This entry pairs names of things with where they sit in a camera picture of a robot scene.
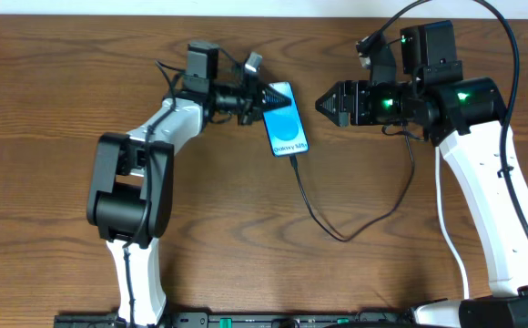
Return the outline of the blue Galaxy smartphone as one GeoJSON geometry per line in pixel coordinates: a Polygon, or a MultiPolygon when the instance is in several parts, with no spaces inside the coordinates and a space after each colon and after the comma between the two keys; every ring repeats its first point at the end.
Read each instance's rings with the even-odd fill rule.
{"type": "Polygon", "coordinates": [[[264,113],[264,122],[272,154],[275,157],[305,153],[309,143],[302,125],[299,109],[289,82],[271,83],[270,86],[291,100],[284,108],[264,113]]]}

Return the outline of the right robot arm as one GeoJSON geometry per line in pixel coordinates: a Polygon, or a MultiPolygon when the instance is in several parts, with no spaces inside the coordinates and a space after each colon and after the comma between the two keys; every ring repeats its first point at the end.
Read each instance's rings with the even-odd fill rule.
{"type": "Polygon", "coordinates": [[[316,109],[340,127],[414,123],[458,180],[482,243],[491,293],[411,310],[419,325],[528,327],[528,187],[507,108],[488,77],[467,79],[453,25],[401,30],[401,61],[384,36],[359,42],[366,80],[336,83],[316,109]]]}

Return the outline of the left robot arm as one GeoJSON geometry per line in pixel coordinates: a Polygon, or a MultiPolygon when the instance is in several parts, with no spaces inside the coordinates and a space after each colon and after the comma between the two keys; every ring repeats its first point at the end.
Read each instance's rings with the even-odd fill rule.
{"type": "Polygon", "coordinates": [[[97,142],[86,218],[114,259],[118,327],[157,327],[167,308],[158,244],[172,211],[178,152],[218,113],[246,126],[292,103],[260,79],[262,57],[256,52],[242,62],[233,60],[232,80],[219,81],[218,58],[224,52],[217,44],[193,41],[186,68],[173,76],[170,66],[157,61],[167,82],[160,109],[140,127],[126,134],[107,132],[97,142]]]}

